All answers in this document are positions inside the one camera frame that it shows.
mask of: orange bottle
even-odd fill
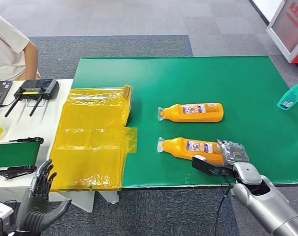
[[[175,104],[168,108],[158,108],[158,119],[174,122],[219,122],[223,117],[220,103]]]
[[[168,152],[175,157],[192,160],[195,155],[201,155],[206,161],[223,165],[223,158],[216,142],[206,142],[184,138],[167,139],[159,138],[158,152]]]

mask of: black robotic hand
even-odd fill
[[[49,179],[50,171],[53,169],[52,160],[49,159],[40,166],[33,177],[30,189],[27,189],[21,201],[16,221],[18,232],[31,232],[39,234],[54,221],[68,211],[72,200],[66,199],[58,208],[47,213],[48,193],[53,179],[56,173],[53,173]]]

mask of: black controller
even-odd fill
[[[4,117],[7,117],[18,103],[18,101],[33,99],[37,102],[30,113],[30,116],[32,117],[42,99],[52,99],[58,92],[58,88],[59,83],[56,80],[25,80],[13,95],[16,100],[4,115]]]

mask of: teal plastic bottle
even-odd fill
[[[282,110],[289,110],[298,102],[298,83],[283,95],[277,106]]]

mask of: green table surface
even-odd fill
[[[274,183],[298,182],[298,104],[277,107],[288,86],[267,56],[208,58],[83,58],[72,89],[133,87],[128,127],[138,128],[123,188],[220,184],[190,161],[158,153],[158,137],[243,144],[250,162]],[[158,121],[158,107],[219,102],[218,123]]]
[[[0,144],[0,168],[35,165],[39,148],[39,142]]]

